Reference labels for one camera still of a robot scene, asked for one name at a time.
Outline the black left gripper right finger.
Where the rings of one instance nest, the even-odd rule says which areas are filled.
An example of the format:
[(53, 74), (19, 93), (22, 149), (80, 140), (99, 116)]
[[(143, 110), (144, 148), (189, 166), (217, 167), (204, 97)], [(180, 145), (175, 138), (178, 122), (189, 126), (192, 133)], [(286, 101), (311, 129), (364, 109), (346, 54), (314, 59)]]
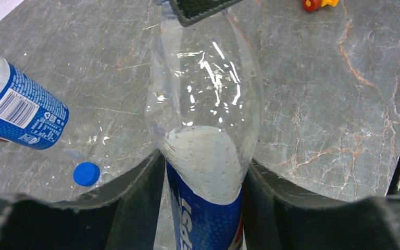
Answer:
[(400, 249), (400, 195), (332, 199), (251, 163), (242, 187), (248, 249)]

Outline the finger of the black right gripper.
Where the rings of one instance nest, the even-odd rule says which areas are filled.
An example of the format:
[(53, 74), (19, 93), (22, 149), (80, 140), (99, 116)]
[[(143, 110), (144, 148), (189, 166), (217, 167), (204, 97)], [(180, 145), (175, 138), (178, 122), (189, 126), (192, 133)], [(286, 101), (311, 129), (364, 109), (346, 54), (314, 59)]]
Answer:
[(183, 27), (189, 27), (242, 0), (169, 0), (171, 10)]

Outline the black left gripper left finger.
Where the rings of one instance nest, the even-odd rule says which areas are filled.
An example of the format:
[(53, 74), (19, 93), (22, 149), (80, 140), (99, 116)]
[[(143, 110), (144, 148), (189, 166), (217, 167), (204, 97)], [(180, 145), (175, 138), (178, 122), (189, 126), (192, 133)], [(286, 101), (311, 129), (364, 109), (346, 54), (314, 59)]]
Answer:
[(0, 194), (0, 249), (152, 249), (164, 175), (152, 152), (73, 201)]

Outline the blue bottle cap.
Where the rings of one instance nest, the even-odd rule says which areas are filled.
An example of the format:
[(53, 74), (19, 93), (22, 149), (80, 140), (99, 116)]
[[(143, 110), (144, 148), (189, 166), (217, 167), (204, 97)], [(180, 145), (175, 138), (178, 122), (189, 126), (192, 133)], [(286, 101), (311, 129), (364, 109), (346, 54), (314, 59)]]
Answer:
[(100, 177), (99, 167), (92, 162), (78, 164), (73, 171), (73, 180), (80, 186), (93, 186)]

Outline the Pepsi bottle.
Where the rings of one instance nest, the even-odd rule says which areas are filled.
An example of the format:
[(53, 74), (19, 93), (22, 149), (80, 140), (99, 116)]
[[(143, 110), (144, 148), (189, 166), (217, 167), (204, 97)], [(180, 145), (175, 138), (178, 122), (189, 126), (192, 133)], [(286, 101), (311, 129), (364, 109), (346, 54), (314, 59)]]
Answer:
[(241, 249), (264, 112), (258, 59), (226, 10), (184, 27), (160, 7), (145, 119), (166, 160), (176, 249)]
[(68, 107), (0, 55), (0, 139), (35, 150), (55, 145)]

